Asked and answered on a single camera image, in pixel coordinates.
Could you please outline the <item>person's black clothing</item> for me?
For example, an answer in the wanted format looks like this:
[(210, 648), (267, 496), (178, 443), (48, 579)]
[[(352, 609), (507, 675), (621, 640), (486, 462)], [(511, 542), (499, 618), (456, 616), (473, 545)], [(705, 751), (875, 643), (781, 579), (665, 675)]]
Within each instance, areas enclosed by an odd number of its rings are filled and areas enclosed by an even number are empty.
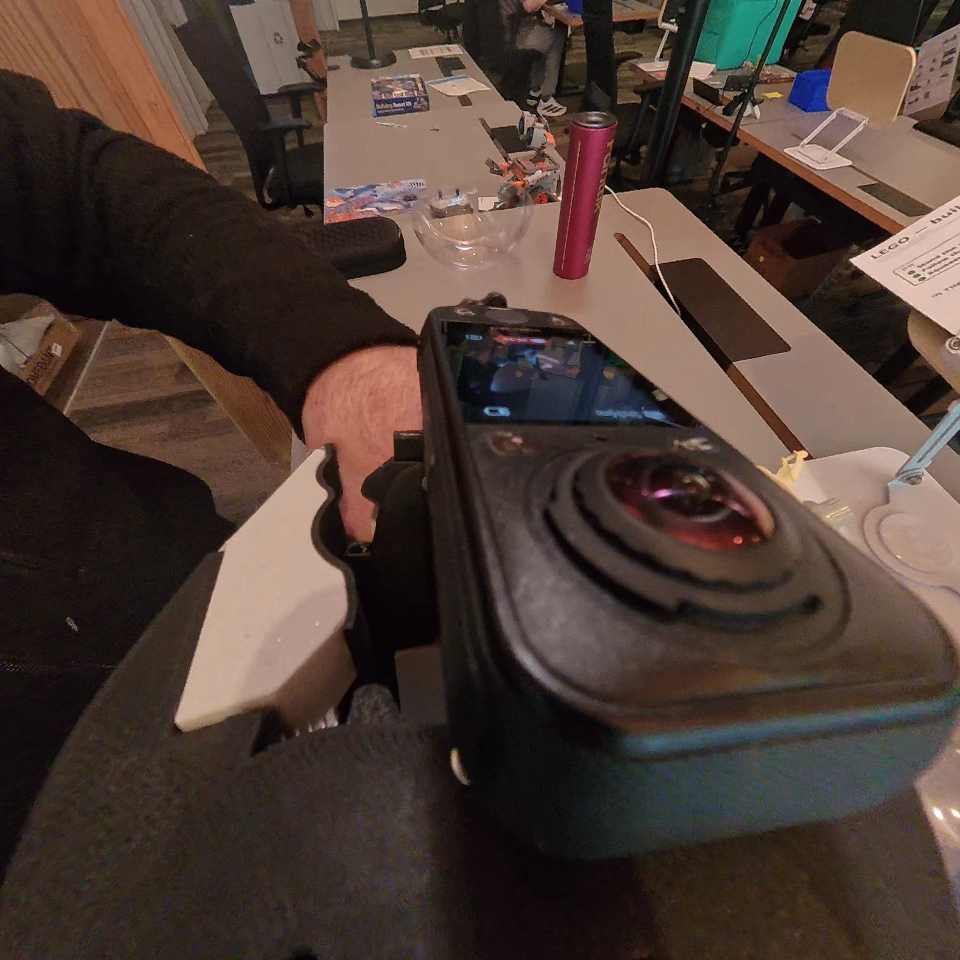
[(1, 862), (80, 715), (234, 524), (178, 467), (1, 381)]

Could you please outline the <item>small toy robot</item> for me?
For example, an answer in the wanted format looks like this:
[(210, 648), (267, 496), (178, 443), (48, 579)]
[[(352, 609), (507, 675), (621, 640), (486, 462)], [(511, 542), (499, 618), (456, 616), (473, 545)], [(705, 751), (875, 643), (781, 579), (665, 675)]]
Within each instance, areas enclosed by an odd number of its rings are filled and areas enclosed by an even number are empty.
[(482, 210), (546, 205), (562, 198), (561, 165), (546, 118), (522, 112), (514, 126), (493, 127), (484, 119), (481, 125), (500, 157), (488, 159), (487, 168), (502, 181), (495, 197), (481, 200)]

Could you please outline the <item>pale wooden board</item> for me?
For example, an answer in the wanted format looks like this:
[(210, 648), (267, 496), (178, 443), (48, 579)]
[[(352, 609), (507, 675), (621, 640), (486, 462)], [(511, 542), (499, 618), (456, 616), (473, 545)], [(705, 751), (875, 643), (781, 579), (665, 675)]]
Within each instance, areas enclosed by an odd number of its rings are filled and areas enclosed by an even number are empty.
[(884, 131), (900, 114), (917, 63), (912, 45), (851, 30), (836, 47), (825, 99), (831, 112), (847, 111)]

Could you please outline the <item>lego instruction booklet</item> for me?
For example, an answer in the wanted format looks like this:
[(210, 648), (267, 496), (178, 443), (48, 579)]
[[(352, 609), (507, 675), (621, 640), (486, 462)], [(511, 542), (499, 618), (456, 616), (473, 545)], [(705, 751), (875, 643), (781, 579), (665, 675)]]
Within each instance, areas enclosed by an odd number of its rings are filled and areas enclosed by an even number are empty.
[(426, 198), (426, 181), (421, 178), (351, 187), (327, 187), (322, 205), (325, 224), (408, 213)]

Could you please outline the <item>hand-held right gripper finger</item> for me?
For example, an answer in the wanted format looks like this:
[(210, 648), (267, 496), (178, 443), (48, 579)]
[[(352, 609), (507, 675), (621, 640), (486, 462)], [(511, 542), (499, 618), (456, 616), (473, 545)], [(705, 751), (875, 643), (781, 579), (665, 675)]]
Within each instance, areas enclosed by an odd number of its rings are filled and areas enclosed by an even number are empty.
[(348, 693), (357, 592), (321, 534), (322, 522), (341, 519), (324, 475), (336, 472), (329, 448), (310, 453), (222, 546), (174, 714), (180, 731), (261, 710), (306, 729)]

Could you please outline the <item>white plastic tray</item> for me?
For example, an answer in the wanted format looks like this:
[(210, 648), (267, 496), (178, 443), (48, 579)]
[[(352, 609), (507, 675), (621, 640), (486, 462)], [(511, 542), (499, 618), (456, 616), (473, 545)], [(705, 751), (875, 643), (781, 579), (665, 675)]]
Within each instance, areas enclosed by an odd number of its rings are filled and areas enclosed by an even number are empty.
[(786, 489), (958, 631), (959, 506), (929, 473), (895, 480), (906, 453), (874, 447), (785, 464)]

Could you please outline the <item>person's left hand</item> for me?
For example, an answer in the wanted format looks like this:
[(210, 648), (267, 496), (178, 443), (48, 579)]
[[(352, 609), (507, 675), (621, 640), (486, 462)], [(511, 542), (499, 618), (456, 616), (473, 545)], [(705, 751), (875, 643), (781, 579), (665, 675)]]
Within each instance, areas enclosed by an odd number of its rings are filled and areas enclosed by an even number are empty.
[(337, 361), (307, 390), (301, 420), (308, 450), (335, 451), (345, 532), (369, 541), (375, 506), (362, 485), (392, 458), (396, 432), (423, 429), (417, 351), (382, 345)]

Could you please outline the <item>white recycling bin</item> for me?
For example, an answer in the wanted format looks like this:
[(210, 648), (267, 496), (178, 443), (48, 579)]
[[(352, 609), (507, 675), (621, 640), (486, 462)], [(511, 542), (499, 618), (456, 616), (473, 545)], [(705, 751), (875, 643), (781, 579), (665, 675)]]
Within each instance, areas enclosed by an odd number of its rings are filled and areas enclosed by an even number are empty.
[(288, 1), (230, 4), (229, 11), (261, 94), (306, 83), (297, 64), (300, 38)]

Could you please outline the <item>clear plastic bowl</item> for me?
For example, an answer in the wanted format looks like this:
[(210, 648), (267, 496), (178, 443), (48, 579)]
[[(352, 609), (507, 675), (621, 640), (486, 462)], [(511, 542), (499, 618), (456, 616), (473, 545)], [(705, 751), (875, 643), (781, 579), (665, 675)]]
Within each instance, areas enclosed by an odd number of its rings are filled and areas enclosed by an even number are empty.
[(487, 195), (468, 186), (430, 190), (411, 208), (416, 239), (443, 266), (481, 271), (516, 254), (529, 231), (534, 203)]

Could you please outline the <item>blue storage bin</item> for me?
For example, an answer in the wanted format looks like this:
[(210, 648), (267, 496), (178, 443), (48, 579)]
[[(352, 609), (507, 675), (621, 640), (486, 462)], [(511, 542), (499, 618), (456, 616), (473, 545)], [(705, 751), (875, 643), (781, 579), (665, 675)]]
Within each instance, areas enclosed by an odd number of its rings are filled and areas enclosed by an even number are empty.
[(833, 71), (811, 69), (798, 73), (788, 94), (788, 103), (807, 114), (827, 112), (827, 101)]

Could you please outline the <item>clear white tablet stand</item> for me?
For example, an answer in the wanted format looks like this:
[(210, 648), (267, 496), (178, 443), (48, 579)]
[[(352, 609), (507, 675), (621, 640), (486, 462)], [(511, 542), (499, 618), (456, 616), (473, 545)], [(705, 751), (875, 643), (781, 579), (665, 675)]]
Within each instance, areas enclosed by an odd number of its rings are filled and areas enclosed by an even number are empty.
[[(829, 144), (827, 131), (837, 123), (843, 127), (844, 136)], [(839, 107), (828, 114), (822, 123), (813, 128), (797, 145), (786, 147), (782, 152), (792, 161), (817, 172), (849, 168), (854, 162), (843, 155), (843, 151), (868, 125), (868, 116), (847, 107)]]

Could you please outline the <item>person's left forearm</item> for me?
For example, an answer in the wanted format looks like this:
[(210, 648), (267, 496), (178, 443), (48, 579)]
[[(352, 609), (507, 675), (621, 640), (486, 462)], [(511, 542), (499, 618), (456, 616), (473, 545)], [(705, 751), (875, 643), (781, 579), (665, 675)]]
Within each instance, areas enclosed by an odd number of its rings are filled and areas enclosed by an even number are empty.
[(6, 70), (1, 285), (172, 337), (254, 381), (301, 432), (331, 365), (418, 343), (242, 194)]

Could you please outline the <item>teal box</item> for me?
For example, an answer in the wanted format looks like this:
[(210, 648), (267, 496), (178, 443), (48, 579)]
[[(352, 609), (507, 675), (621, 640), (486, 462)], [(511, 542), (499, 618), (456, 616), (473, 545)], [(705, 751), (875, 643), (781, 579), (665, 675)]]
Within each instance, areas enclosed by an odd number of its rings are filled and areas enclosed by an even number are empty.
[(778, 25), (766, 63), (776, 63), (802, 1), (711, 1), (694, 60), (719, 70), (755, 65)]

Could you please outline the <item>blue kit box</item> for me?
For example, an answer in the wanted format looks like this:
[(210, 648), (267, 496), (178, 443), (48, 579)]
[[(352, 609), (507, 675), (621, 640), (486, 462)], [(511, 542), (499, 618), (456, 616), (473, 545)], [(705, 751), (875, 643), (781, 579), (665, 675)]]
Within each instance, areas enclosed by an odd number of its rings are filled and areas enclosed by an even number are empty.
[(420, 74), (376, 76), (370, 79), (369, 85), (374, 119), (430, 111), (428, 88)]

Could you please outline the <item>black floor stand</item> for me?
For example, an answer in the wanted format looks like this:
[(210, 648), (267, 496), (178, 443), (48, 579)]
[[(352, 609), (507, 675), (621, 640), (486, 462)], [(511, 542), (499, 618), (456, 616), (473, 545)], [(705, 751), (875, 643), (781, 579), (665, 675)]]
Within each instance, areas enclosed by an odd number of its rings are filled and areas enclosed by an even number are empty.
[(386, 51), (382, 54), (378, 54), (367, 1), (360, 0), (358, 3), (366, 38), (366, 55), (352, 54), (349, 57), (349, 65), (354, 69), (362, 70), (384, 69), (395, 65), (397, 63), (397, 56), (393, 51)]

